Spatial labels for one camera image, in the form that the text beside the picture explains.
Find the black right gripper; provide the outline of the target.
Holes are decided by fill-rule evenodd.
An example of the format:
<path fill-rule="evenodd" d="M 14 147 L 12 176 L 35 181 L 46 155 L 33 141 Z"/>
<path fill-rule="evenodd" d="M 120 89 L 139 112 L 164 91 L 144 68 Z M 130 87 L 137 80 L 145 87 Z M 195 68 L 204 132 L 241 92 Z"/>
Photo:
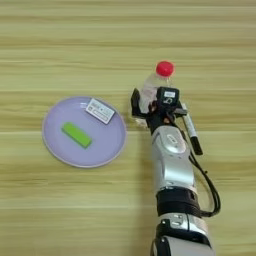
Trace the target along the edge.
<path fill-rule="evenodd" d="M 153 101 L 149 106 L 149 112 L 143 113 L 139 106 L 140 93 L 137 88 L 133 90 L 131 102 L 131 114 L 133 117 L 146 118 L 147 126 L 151 133 L 161 126 L 174 126 L 176 127 L 175 119 L 187 115 L 187 110 L 183 108 L 176 108 L 174 113 L 160 111 L 156 101 Z"/>

